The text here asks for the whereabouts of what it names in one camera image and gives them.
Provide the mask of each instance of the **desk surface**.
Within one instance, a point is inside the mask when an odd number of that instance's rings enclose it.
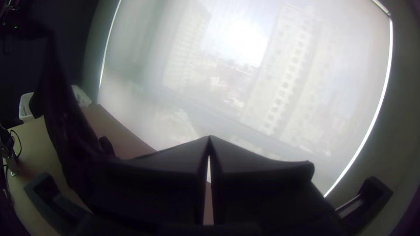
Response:
[[[121,159],[154,152],[154,149],[115,120],[101,105],[84,108],[83,113],[98,137],[106,136]],[[56,181],[61,193],[74,203],[88,208],[77,194],[67,186],[57,153],[49,139],[44,118],[12,128],[22,143],[19,175],[12,177],[8,171],[8,183],[17,216],[33,236],[59,235],[36,210],[24,191],[26,184],[42,172],[49,173]]]

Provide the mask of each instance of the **frosted window film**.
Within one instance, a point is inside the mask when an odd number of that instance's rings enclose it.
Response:
[[[309,160],[326,193],[378,115],[390,29],[370,0],[122,0],[98,101],[158,150],[216,135]]]

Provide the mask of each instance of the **high-rise building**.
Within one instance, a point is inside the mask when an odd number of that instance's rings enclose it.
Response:
[[[163,84],[170,89],[182,92],[186,85],[195,84],[203,78],[195,71],[210,14],[197,0],[179,2],[182,12],[176,22],[172,46],[168,54]]]
[[[282,4],[241,122],[298,144],[330,68],[333,30],[311,9]]]

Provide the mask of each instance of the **white storage bin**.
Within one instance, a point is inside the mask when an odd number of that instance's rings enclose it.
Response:
[[[86,95],[86,93],[81,90],[77,85],[72,85],[73,93],[78,101],[80,107],[87,107],[92,100]],[[29,109],[29,101],[31,100],[34,93],[27,93],[21,96],[21,101],[19,102],[19,119],[24,123],[27,123],[34,119],[31,110]]]

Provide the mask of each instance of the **wall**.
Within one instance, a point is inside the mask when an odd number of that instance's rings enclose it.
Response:
[[[84,51],[98,0],[36,0],[32,16],[56,33],[60,59],[73,84],[81,84]],[[20,96],[32,92],[44,64],[45,39],[15,40],[0,52],[0,120],[18,116]]]

